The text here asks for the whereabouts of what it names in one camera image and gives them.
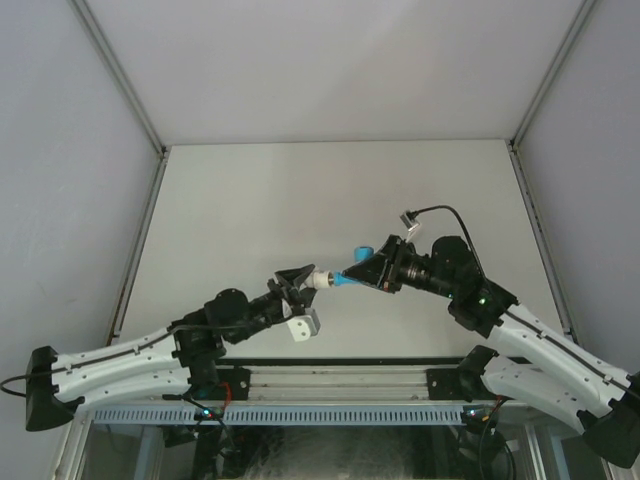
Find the white pipe elbow fitting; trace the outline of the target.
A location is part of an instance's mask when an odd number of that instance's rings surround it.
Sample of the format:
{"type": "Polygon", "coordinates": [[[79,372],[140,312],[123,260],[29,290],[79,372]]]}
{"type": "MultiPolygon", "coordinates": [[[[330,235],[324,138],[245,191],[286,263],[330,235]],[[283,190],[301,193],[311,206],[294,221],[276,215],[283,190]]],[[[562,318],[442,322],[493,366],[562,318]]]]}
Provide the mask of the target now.
{"type": "Polygon", "coordinates": [[[307,288],[315,290],[329,289],[334,286],[334,274],[326,270],[314,270],[304,281],[307,288]]]}

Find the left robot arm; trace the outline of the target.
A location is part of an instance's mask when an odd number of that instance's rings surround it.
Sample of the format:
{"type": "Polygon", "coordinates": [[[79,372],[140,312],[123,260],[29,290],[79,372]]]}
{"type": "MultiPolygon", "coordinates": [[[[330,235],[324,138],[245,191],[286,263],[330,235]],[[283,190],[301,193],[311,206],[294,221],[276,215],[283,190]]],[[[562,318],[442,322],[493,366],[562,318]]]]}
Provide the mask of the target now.
{"type": "Polygon", "coordinates": [[[285,324],[297,342],[319,331],[312,307],[333,275],[313,265],[278,271],[265,294],[249,299],[230,288],[151,334],[92,351],[32,351],[25,374],[25,428],[55,429],[93,407],[166,395],[206,400],[219,387],[216,362],[236,345],[285,324]]]}

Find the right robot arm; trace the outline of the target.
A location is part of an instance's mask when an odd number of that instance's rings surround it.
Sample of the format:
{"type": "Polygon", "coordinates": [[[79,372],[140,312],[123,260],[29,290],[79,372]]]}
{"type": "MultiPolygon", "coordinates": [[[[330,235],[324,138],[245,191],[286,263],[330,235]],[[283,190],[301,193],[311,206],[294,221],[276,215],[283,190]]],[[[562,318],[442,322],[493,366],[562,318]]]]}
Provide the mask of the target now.
{"type": "Polygon", "coordinates": [[[620,468],[638,459],[638,375],[557,333],[487,280],[462,238],[441,237],[420,255],[392,235],[342,274],[386,293],[410,286],[449,299],[454,320],[484,340],[459,366],[466,396],[490,393],[523,402],[572,427],[594,453],[620,468]]]}

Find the aluminium front rail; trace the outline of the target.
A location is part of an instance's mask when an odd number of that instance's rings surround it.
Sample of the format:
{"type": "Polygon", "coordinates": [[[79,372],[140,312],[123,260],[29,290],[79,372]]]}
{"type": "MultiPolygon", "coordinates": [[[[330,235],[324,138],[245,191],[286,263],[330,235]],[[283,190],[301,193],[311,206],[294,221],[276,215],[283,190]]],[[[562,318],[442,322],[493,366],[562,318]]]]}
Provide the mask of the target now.
{"type": "Polygon", "coordinates": [[[235,402],[343,404],[458,402],[457,358],[443,360],[227,359],[217,366],[235,402]]]}

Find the right aluminium frame post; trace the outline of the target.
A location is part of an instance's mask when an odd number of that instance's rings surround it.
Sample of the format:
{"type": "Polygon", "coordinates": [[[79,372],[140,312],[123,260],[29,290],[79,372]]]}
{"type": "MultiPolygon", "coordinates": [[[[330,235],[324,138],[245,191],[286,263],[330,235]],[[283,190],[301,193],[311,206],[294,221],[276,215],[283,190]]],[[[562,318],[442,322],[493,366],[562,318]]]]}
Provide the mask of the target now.
{"type": "Polygon", "coordinates": [[[558,80],[572,52],[575,50],[581,36],[586,30],[595,11],[600,6],[599,0],[583,0],[580,2],[554,56],[546,69],[525,113],[519,122],[514,135],[508,142],[512,150],[517,150],[533,124],[540,108],[558,80]]]}

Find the aluminium frame post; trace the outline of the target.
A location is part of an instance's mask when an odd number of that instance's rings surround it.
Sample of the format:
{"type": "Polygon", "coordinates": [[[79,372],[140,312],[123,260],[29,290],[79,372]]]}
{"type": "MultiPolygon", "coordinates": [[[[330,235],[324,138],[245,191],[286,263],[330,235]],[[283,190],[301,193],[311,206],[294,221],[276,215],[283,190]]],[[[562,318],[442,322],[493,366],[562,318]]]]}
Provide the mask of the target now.
{"type": "Polygon", "coordinates": [[[161,140],[143,102],[89,2],[85,0],[69,0],[67,4],[76,16],[89,42],[92,44],[107,73],[114,81],[116,88],[143,130],[153,150],[162,158],[166,153],[167,147],[161,140]]]}
{"type": "Polygon", "coordinates": [[[512,150],[517,150],[533,124],[540,108],[558,80],[572,52],[575,50],[581,36],[586,30],[595,11],[600,6],[599,0],[583,0],[580,2],[554,56],[546,69],[525,113],[519,122],[514,135],[508,142],[512,150]]]}

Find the left aluminium frame post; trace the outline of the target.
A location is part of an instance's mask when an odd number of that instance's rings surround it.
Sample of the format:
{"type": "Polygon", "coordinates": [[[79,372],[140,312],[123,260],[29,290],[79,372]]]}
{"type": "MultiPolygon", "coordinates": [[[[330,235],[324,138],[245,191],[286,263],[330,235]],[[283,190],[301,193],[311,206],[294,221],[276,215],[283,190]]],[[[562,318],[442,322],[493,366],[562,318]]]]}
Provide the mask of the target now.
{"type": "Polygon", "coordinates": [[[143,102],[89,2],[85,0],[69,0],[67,4],[76,16],[89,42],[92,44],[107,73],[114,81],[116,88],[143,130],[153,150],[162,158],[166,153],[167,147],[161,140],[143,102]]]}

